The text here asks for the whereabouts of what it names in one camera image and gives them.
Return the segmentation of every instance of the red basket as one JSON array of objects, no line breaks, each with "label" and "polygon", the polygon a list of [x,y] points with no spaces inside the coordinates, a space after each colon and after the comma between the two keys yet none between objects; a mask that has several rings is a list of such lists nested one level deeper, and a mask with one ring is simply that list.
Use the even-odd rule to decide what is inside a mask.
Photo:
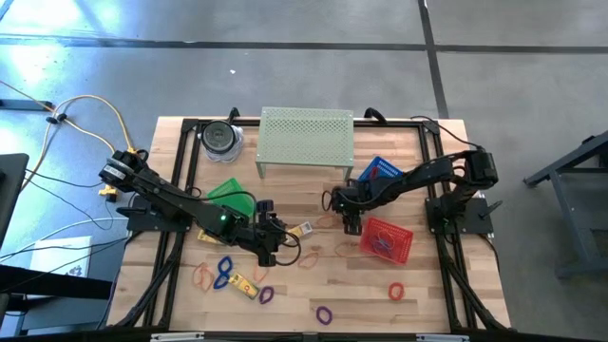
[{"label": "red basket", "polygon": [[359,241],[359,248],[363,252],[405,265],[413,238],[414,234],[407,229],[378,218],[369,218]]}]

